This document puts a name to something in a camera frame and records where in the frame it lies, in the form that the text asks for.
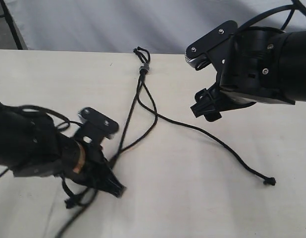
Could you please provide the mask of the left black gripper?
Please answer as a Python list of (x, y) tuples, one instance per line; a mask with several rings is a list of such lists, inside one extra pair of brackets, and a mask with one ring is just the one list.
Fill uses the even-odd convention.
[(50, 151), (39, 149), (13, 166), (15, 177), (62, 177), (83, 186), (98, 186), (98, 190), (121, 198), (126, 187), (120, 183), (101, 147), (84, 141), (62, 137)]

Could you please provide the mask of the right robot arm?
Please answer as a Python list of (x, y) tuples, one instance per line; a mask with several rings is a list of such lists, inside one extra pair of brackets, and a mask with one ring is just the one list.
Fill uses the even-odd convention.
[(206, 54), (215, 83), (195, 94), (191, 110), (209, 122), (257, 103), (306, 102), (306, 31), (249, 27)]

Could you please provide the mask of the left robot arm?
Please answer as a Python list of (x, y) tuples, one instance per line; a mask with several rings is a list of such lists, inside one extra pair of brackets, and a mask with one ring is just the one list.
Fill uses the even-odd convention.
[(0, 166), (15, 177), (56, 176), (121, 197), (125, 187), (110, 168), (102, 141), (118, 132), (117, 122), (93, 108), (80, 110), (81, 122), (72, 136), (71, 121), (34, 105), (0, 102)]

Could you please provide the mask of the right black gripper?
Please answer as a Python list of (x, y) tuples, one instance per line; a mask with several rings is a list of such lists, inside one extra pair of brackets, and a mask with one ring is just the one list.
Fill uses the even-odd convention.
[(226, 62), (217, 86), (195, 94), (191, 111), (207, 121), (222, 118), (218, 108), (246, 108), (255, 103), (294, 105), (283, 92), (280, 63), (294, 32), (273, 27), (239, 28), (229, 38)]

